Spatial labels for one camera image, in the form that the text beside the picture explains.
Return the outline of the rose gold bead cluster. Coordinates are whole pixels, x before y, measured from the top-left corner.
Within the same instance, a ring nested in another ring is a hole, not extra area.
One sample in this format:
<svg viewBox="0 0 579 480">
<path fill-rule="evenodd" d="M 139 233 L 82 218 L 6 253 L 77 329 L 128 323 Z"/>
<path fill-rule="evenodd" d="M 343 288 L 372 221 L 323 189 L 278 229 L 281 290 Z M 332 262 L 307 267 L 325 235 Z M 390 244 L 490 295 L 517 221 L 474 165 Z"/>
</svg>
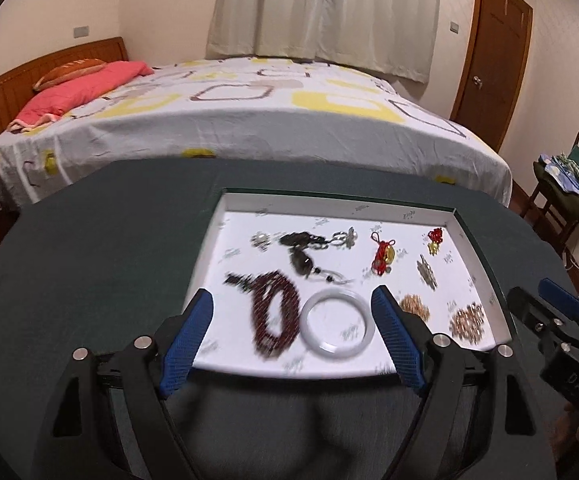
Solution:
<svg viewBox="0 0 579 480">
<path fill-rule="evenodd" d="M 417 315 L 425 323 L 431 317 L 431 311 L 426 304 L 423 304 L 422 298 L 419 295 L 405 295 L 399 302 L 401 310 L 407 313 Z"/>
</svg>

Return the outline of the white jade bangle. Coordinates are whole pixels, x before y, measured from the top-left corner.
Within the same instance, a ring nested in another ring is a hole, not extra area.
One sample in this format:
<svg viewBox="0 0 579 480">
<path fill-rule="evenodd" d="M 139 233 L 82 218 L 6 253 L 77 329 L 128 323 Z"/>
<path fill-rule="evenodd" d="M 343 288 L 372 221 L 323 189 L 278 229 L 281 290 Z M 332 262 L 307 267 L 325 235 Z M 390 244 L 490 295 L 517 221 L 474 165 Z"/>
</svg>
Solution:
<svg viewBox="0 0 579 480">
<path fill-rule="evenodd" d="M 305 347 L 327 360 L 349 360 L 364 352 L 375 334 L 370 308 L 352 290 L 328 288 L 301 308 L 299 334 Z"/>
</svg>

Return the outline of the gold pearl flower brooch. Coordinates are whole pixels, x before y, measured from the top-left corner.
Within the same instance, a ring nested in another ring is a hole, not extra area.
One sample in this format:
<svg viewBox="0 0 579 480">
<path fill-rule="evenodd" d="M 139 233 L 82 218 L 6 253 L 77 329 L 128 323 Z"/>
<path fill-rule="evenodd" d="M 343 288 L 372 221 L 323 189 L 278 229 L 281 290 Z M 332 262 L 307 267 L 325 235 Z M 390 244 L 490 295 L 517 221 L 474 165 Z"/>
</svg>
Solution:
<svg viewBox="0 0 579 480">
<path fill-rule="evenodd" d="M 449 330 L 454 339 L 467 341 L 470 344 L 478 344 L 483 339 L 485 329 L 485 312 L 483 307 L 476 302 L 468 304 L 465 308 L 454 312 L 450 318 Z"/>
</svg>

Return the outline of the crystal leaf brooch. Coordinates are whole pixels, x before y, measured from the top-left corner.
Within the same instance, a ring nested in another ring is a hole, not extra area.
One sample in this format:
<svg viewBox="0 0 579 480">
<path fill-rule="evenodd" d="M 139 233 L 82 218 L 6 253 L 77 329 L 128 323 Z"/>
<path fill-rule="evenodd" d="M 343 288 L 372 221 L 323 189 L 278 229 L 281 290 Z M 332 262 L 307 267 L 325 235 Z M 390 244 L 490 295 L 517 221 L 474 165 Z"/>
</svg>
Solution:
<svg viewBox="0 0 579 480">
<path fill-rule="evenodd" d="M 416 267 L 419 271 L 419 276 L 422 278 L 423 282 L 431 289 L 436 290 L 438 287 L 435 274 L 431 265 L 425 260 L 423 255 L 419 256 L 419 260 L 416 261 Z"/>
</svg>

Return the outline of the red tassel gold charm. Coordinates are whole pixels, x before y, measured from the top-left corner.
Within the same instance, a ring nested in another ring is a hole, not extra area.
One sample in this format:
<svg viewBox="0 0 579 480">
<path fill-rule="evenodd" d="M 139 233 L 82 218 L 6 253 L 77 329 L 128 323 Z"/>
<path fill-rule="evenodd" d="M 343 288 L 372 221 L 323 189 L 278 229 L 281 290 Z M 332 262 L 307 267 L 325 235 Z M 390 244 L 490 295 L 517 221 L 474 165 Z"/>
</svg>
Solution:
<svg viewBox="0 0 579 480">
<path fill-rule="evenodd" d="M 377 248 L 372 261 L 371 270 L 377 276 L 390 274 L 393 260 L 396 258 L 396 240 L 383 240 L 381 234 L 374 231 L 371 240 L 376 243 Z"/>
</svg>

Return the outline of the small red gold charm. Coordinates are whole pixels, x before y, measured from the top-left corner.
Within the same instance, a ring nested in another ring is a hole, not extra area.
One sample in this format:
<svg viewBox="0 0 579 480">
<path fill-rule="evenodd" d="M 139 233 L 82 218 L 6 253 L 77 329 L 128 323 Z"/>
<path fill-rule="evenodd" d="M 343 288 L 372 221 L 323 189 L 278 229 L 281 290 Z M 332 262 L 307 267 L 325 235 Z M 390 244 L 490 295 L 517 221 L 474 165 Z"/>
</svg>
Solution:
<svg viewBox="0 0 579 480">
<path fill-rule="evenodd" d="M 431 256 L 436 256 L 439 253 L 440 245 L 443 242 L 443 229 L 435 228 L 427 233 L 428 243 L 427 249 Z"/>
</svg>

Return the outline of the pearl crystal earring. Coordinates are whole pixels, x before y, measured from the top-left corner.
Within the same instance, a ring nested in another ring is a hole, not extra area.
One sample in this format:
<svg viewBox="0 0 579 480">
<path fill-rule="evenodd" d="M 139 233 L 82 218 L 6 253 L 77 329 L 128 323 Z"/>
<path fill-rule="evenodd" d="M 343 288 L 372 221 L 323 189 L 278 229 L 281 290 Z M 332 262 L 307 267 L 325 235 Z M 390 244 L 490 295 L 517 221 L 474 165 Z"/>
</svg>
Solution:
<svg viewBox="0 0 579 480">
<path fill-rule="evenodd" d="M 252 237 L 250 237 L 250 245 L 260 250 L 261 252 L 266 252 L 271 243 L 271 235 L 265 232 L 257 232 Z"/>
</svg>

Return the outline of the dark green jewelry box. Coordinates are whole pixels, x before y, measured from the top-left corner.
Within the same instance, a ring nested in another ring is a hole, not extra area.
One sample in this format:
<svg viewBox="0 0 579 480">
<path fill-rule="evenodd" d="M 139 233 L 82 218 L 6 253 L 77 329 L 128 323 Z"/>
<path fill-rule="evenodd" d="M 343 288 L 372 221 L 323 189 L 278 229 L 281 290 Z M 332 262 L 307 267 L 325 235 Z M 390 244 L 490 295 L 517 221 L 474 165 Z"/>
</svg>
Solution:
<svg viewBox="0 0 579 480">
<path fill-rule="evenodd" d="M 431 256 L 427 233 L 443 229 L 439 253 Z M 377 245 L 371 234 L 396 240 L 390 274 L 375 275 Z M 250 245 L 257 232 L 271 235 L 266 252 Z M 431 290 L 419 276 L 423 255 L 438 284 Z M 432 333 L 451 337 L 459 346 L 486 352 L 506 344 L 512 334 L 500 286 L 483 251 L 459 211 L 440 206 L 331 196 L 222 192 L 212 213 L 191 276 L 192 289 L 204 288 L 214 298 L 214 316 L 194 364 L 200 370 L 247 377 L 280 379 L 343 379 L 391 374 L 395 365 L 375 327 L 369 347 L 349 360 L 327 360 L 310 352 L 298 334 L 278 356 L 266 358 L 255 346 L 254 300 L 235 278 L 257 278 L 279 272 L 303 304 L 323 289 L 352 290 L 370 308 L 373 290 L 385 285 L 400 301 L 419 295 L 431 311 Z M 485 333 L 478 344 L 454 339 L 449 323 L 468 304 L 485 312 Z"/>
</svg>

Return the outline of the dark blue table mat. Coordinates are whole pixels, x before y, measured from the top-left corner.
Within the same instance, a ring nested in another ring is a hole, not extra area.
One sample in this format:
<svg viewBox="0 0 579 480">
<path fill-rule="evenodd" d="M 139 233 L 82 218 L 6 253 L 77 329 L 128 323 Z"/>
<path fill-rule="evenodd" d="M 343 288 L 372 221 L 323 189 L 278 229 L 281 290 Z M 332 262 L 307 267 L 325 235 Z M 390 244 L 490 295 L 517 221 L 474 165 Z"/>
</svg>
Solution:
<svg viewBox="0 0 579 480">
<path fill-rule="evenodd" d="M 28 478 L 50 396 L 72 352 L 150 334 L 184 304 L 194 261 L 227 188 L 314 192 L 455 209 L 503 290 L 571 287 L 562 259 L 487 194 L 391 172 L 259 160 L 113 162 L 26 208 L 0 245 L 0 479 Z M 196 374 L 172 402 L 207 476 L 376 479 L 416 398 L 392 382 L 329 393 L 257 394 Z"/>
</svg>

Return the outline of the pile of clothes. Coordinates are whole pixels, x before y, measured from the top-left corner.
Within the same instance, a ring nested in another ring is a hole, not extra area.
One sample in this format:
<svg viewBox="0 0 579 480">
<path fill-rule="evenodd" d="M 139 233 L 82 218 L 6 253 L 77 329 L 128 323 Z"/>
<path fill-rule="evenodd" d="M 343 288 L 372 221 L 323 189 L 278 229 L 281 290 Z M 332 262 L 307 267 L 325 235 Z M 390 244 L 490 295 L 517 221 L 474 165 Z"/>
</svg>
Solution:
<svg viewBox="0 0 579 480">
<path fill-rule="evenodd" d="M 568 155 L 541 154 L 536 170 L 537 177 L 547 180 L 559 201 L 579 218 L 579 146 L 575 145 Z"/>
</svg>

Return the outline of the wooden chair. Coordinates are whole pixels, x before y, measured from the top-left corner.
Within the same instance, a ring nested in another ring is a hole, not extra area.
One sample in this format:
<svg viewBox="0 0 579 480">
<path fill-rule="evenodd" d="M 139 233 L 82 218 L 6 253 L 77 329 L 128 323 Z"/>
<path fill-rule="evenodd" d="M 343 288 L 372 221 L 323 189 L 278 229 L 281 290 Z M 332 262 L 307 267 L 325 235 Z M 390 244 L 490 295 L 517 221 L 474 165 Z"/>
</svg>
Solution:
<svg viewBox="0 0 579 480">
<path fill-rule="evenodd" d="M 544 218 L 551 216 L 559 227 L 550 244 L 559 255 L 566 249 L 569 238 L 579 226 L 579 132 L 568 154 L 541 154 L 533 163 L 537 183 L 521 208 L 521 218 L 544 198 L 540 208 Z"/>
</svg>

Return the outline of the bed with patterned sheet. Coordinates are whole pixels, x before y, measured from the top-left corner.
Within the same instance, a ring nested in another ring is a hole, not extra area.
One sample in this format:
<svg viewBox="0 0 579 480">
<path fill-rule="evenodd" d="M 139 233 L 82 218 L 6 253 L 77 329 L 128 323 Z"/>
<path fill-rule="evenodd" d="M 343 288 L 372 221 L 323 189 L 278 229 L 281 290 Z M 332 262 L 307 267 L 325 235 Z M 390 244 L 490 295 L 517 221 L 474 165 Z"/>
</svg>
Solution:
<svg viewBox="0 0 579 480">
<path fill-rule="evenodd" d="M 227 58 L 153 68 L 57 122 L 0 134 L 0 200 L 20 208 L 117 160 L 337 162 L 512 195 L 509 165 L 388 82 L 329 63 Z"/>
</svg>

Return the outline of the orange patterned cushion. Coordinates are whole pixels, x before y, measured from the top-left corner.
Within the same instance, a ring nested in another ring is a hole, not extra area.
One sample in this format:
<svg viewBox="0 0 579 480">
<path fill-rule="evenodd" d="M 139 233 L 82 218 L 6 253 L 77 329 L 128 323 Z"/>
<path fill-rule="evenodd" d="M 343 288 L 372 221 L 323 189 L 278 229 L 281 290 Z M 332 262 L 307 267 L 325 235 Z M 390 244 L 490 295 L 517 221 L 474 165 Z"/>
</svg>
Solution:
<svg viewBox="0 0 579 480">
<path fill-rule="evenodd" d="M 106 65 L 107 63 L 99 58 L 82 58 L 81 60 L 70 61 L 52 68 L 50 72 L 44 74 L 32 86 L 32 90 L 35 92 L 41 92 L 55 87 L 58 84 L 64 84 L 64 82 L 97 73 L 100 70 L 103 70 Z"/>
</svg>

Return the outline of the beige curtain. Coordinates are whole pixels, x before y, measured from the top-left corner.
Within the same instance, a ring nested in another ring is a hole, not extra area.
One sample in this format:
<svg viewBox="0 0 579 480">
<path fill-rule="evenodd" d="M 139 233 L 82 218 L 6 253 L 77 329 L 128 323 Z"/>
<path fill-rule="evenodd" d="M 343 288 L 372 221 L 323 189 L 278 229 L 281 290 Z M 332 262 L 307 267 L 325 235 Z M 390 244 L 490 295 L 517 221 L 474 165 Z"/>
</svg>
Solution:
<svg viewBox="0 0 579 480">
<path fill-rule="evenodd" d="M 322 60 L 427 84 L 440 0 L 216 0 L 211 58 Z"/>
</svg>

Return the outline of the wall socket plate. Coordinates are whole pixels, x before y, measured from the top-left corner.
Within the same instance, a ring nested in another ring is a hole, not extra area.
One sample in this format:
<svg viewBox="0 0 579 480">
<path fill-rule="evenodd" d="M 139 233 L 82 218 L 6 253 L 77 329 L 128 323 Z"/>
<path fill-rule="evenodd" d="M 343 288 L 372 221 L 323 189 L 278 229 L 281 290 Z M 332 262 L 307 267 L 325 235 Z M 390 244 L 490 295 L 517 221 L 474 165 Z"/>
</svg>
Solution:
<svg viewBox="0 0 579 480">
<path fill-rule="evenodd" d="M 73 37 L 75 39 L 88 37 L 90 29 L 88 26 L 78 26 L 73 29 Z"/>
</svg>

